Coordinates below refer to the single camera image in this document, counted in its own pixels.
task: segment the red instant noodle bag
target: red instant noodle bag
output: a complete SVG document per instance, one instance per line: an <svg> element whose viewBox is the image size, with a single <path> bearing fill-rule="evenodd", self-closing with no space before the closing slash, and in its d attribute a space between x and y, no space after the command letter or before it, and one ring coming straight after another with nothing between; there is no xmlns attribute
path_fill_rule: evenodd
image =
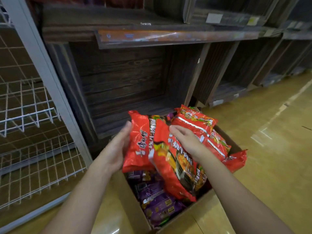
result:
<svg viewBox="0 0 312 234"><path fill-rule="evenodd" d="M224 138L215 130L211 132L209 137L200 138L200 141L220 160L223 161L228 157L228 153L231 149L230 145L227 145Z"/></svg>
<svg viewBox="0 0 312 234"><path fill-rule="evenodd" d="M123 173L153 170L154 166L149 161L148 155L153 148L153 139L156 120L160 119L167 123L171 118L158 115L141 115L137 111L128 112L131 117L132 131L130 133L130 144L124 158Z"/></svg>
<svg viewBox="0 0 312 234"><path fill-rule="evenodd" d="M193 131L197 137L210 135L213 127L218 122L218 120L200 113L198 109L190 109L181 105L181 108L176 110L177 115L171 124L188 128Z"/></svg>
<svg viewBox="0 0 312 234"><path fill-rule="evenodd" d="M188 198L195 202L195 173L192 157L169 132L169 126L156 121L154 151L150 152L157 171L165 181L165 190L178 199Z"/></svg>
<svg viewBox="0 0 312 234"><path fill-rule="evenodd" d="M231 171L231 173L234 173L245 165L246 160L247 149L231 154L228 158L224 159L222 163Z"/></svg>

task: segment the hand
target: hand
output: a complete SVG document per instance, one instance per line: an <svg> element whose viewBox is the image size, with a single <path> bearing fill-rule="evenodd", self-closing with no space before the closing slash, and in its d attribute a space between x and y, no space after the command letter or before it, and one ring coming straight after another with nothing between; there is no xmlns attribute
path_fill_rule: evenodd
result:
<svg viewBox="0 0 312 234"><path fill-rule="evenodd" d="M127 121L123 129L108 143L95 160L96 163L103 165L103 169L107 169L110 175L118 171L123 165L123 156L128 149L131 128L131 122Z"/></svg>
<svg viewBox="0 0 312 234"><path fill-rule="evenodd" d="M200 162L205 153L210 152L191 130L178 125L171 125L169 130L195 161Z"/></svg>

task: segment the person's left hand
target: person's left hand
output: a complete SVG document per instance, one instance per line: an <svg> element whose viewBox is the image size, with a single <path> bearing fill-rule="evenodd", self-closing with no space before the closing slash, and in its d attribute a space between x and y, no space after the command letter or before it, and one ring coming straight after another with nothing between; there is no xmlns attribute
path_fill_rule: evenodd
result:
<svg viewBox="0 0 312 234"><path fill-rule="evenodd" d="M103 169L107 169L110 174L118 171L123 165L123 155L128 149L131 128L131 122L127 121L123 129L108 143L95 160L95 162L105 166Z"/></svg>

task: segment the tiled floor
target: tiled floor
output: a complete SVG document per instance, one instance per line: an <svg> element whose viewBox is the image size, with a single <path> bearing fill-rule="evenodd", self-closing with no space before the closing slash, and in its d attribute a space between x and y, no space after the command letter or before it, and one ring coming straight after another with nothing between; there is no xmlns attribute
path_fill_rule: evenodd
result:
<svg viewBox="0 0 312 234"><path fill-rule="evenodd" d="M246 166L235 176L295 233L312 222L312 74L255 89L249 96L203 112L219 120L242 148ZM11 233L37 233L55 208ZM133 233L116 192L108 186L92 233ZM217 197L184 216L166 233L234 233Z"/></svg>

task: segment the person's right hand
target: person's right hand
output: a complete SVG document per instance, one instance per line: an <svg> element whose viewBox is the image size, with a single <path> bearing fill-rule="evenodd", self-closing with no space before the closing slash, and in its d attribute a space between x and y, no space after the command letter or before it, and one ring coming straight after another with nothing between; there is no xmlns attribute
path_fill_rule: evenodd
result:
<svg viewBox="0 0 312 234"><path fill-rule="evenodd" d="M209 151L191 130L178 125L171 125L169 130L195 161L200 162L205 153Z"/></svg>

